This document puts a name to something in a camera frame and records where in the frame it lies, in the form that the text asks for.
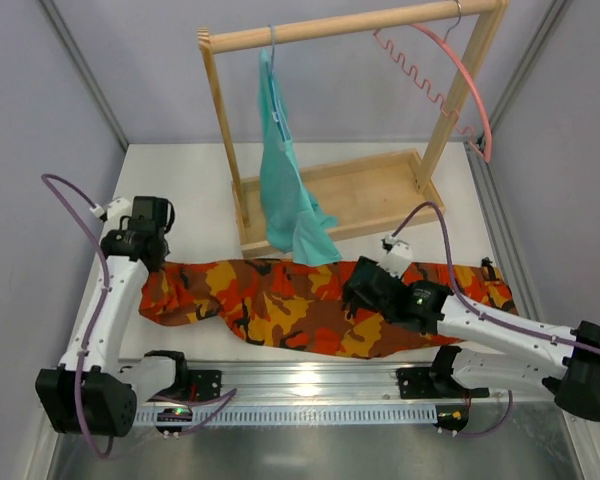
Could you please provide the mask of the orange camouflage trousers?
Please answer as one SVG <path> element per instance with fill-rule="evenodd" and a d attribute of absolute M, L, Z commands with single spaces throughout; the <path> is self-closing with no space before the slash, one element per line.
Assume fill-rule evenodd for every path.
<path fill-rule="evenodd" d="M 341 296 L 355 264 L 310 267 L 281 259 L 168 262 L 142 288 L 141 316 L 176 327 L 219 317 L 242 341 L 345 358 L 385 358 L 455 338 L 410 332 L 380 314 L 349 318 Z"/>

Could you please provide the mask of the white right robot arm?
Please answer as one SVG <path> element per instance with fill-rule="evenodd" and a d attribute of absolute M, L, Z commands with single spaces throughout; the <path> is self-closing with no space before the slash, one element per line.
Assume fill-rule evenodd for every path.
<path fill-rule="evenodd" d="M 438 350 L 429 376 L 443 397 L 478 390 L 531 391 L 562 410 L 600 422 L 600 327 L 575 330 L 534 322 L 479 305 L 454 286 L 428 280 L 405 283 L 382 264 L 359 259 L 343 287 L 349 316 L 359 309 L 420 334 L 475 342 L 488 353 L 458 345 Z"/>

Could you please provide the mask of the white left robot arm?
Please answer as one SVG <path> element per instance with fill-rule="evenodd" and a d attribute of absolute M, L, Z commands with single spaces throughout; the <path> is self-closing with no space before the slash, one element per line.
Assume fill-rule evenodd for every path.
<path fill-rule="evenodd" d="M 138 296 L 150 274 L 164 269 L 172 203 L 136 196 L 131 212 L 97 242 L 101 271 L 77 333 L 59 365 L 39 372 L 35 390 L 58 433 L 124 437 L 138 406 L 189 385 L 183 353 L 153 350 L 135 366 L 121 367 L 120 349 Z"/>

